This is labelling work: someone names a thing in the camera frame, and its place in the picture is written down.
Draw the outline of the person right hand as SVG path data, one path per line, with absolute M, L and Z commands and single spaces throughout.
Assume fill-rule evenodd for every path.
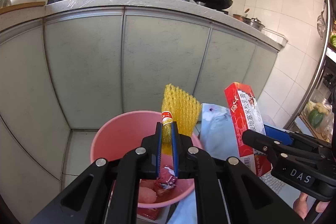
M 306 193 L 301 192 L 298 199 L 295 200 L 293 203 L 293 210 L 302 218 L 305 219 L 305 217 L 308 214 L 308 205 L 307 205 L 307 198 L 308 195 Z M 317 213 L 323 213 L 324 210 L 327 208 L 329 202 L 322 202 L 320 201 L 317 205 L 314 205 L 313 208 Z

